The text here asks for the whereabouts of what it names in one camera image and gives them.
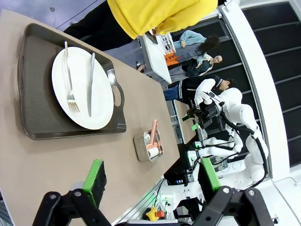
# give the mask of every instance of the black hair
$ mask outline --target black hair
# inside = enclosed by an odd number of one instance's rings
[[[218,0],[218,1],[217,1],[217,5],[218,5],[218,6],[224,5],[226,1],[227,1],[227,0]]]
[[[229,88],[236,88],[237,83],[234,79],[224,79],[224,80],[230,82]]]
[[[206,52],[214,48],[217,48],[219,46],[220,46],[220,39],[217,36],[209,36],[208,38],[206,38],[205,42],[200,44],[198,51],[201,54],[205,54]]]

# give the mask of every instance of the white humanoid robot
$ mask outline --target white humanoid robot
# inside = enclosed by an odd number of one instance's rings
[[[250,153],[245,157],[244,166],[239,168],[241,171],[234,170],[232,173],[225,174],[220,178],[220,183],[222,186],[230,186],[236,189],[258,185],[267,173],[266,159],[269,151],[263,141],[252,108],[249,105],[241,104],[242,93],[236,88],[230,88],[219,96],[212,92],[204,93],[202,98],[205,104],[208,103],[213,106],[210,109],[210,112],[214,112],[213,114],[211,113],[211,117],[220,114],[225,120],[227,124],[226,130],[230,135],[230,139],[225,141],[213,137],[203,141],[201,149],[198,150],[198,157],[203,158],[214,155],[223,158],[234,158],[244,147],[244,142],[240,138],[238,131],[249,132],[250,135],[246,139],[245,145]],[[245,125],[246,128],[237,126],[237,123]],[[194,169],[194,174],[198,174],[198,165]],[[195,175],[194,182],[190,182],[186,186],[169,186],[167,183],[164,183],[159,192],[161,206],[165,207],[167,211],[172,211],[175,210],[181,200],[200,196],[202,191],[198,180],[195,179]]]

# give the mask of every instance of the white sleeve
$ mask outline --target white sleeve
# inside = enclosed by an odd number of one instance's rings
[[[204,100],[210,99],[210,97],[206,93],[210,92],[214,85],[215,85],[214,79],[205,79],[197,87],[196,94],[194,96],[194,101],[195,101],[197,107]]]

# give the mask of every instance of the beige table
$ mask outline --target beige table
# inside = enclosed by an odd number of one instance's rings
[[[183,143],[187,144],[196,135],[196,132],[191,130],[191,127],[194,125],[193,118],[189,118],[185,121],[182,120],[182,118],[186,115],[187,110],[189,110],[189,105],[174,100],[174,108],[178,116],[178,122],[182,133]]]
[[[8,210],[17,226],[31,225],[46,192],[67,193],[71,185],[85,180],[93,159],[103,159],[108,182],[100,209],[113,222],[137,203],[179,158],[162,88],[147,76],[91,47],[114,64],[125,94],[126,133],[31,140],[21,128],[17,88],[18,56],[29,23],[38,22],[7,10],[1,12],[0,187]],[[139,162],[133,137],[150,129],[153,119],[159,121],[164,155],[154,163]],[[71,225],[83,225],[83,222],[77,219]]]

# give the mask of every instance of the metal container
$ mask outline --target metal container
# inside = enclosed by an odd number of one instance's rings
[[[152,158],[150,158],[146,147],[150,143],[150,139],[151,139],[151,130],[145,131],[143,134],[139,134],[134,137],[134,144],[135,144],[137,157],[139,161],[155,161],[161,155],[163,155],[163,146],[162,146],[159,131],[157,130],[155,135],[155,142],[158,144],[159,153]]]

